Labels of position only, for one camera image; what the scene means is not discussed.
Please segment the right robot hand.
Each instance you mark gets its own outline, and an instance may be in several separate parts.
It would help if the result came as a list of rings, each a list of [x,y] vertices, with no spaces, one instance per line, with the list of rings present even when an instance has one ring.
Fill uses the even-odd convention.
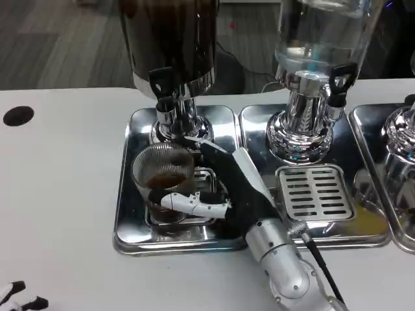
[[[253,226],[273,223],[274,230],[287,236],[274,200],[245,148],[229,153],[206,139],[181,136],[176,142],[202,154],[224,185],[227,195],[207,192],[154,189],[147,198],[164,208],[186,214],[232,221],[245,237]]]

